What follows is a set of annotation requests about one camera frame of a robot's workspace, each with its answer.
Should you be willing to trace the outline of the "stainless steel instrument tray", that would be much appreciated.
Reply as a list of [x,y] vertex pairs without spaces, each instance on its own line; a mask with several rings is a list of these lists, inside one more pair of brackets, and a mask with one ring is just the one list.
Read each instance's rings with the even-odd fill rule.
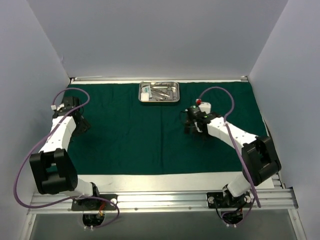
[[[171,84],[171,88],[168,89],[154,89],[150,88],[151,90],[158,90],[162,91],[164,93],[170,94],[172,97],[171,100],[161,100],[157,98],[151,98],[149,101],[141,101],[141,88],[145,86],[150,86],[150,84],[160,84],[160,83],[166,83],[166,84]],[[180,100],[180,86],[178,82],[175,81],[142,81],[139,83],[139,88],[138,88],[138,100],[142,103],[177,103]]]

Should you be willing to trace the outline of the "white gauze packet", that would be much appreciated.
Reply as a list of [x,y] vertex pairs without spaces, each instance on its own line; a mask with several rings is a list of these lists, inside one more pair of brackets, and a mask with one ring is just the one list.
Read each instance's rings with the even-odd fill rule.
[[152,98],[152,92],[150,86],[144,86],[140,91],[140,100],[142,102],[148,102]]

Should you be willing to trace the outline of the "dark green surgical cloth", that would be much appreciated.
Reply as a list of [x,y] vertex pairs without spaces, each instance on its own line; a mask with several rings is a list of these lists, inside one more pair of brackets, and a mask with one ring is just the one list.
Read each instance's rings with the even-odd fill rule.
[[184,110],[202,96],[238,128],[266,135],[249,83],[181,83],[177,103],[146,104],[139,85],[75,84],[66,96],[85,103],[90,129],[75,137],[68,154],[80,175],[162,175],[238,172],[236,151],[221,140],[186,134]]

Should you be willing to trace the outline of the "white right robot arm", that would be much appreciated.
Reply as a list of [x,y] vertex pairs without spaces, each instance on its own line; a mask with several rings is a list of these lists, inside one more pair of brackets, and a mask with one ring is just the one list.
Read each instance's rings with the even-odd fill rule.
[[192,105],[185,110],[186,123],[200,134],[221,140],[239,156],[242,173],[227,184],[222,193],[223,203],[232,207],[252,187],[259,186],[277,174],[282,165],[271,137],[246,132],[229,123],[223,116],[208,110],[204,106]]

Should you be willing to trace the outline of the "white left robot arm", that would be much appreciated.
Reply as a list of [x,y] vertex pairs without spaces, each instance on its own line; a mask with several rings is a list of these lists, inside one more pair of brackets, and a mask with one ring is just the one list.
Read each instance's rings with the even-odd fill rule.
[[62,99],[52,116],[52,129],[56,131],[46,139],[38,153],[30,156],[29,164],[40,194],[83,197],[83,204],[95,210],[101,203],[98,187],[78,177],[68,154],[72,138],[86,133],[91,127],[78,108],[80,105],[78,97]]

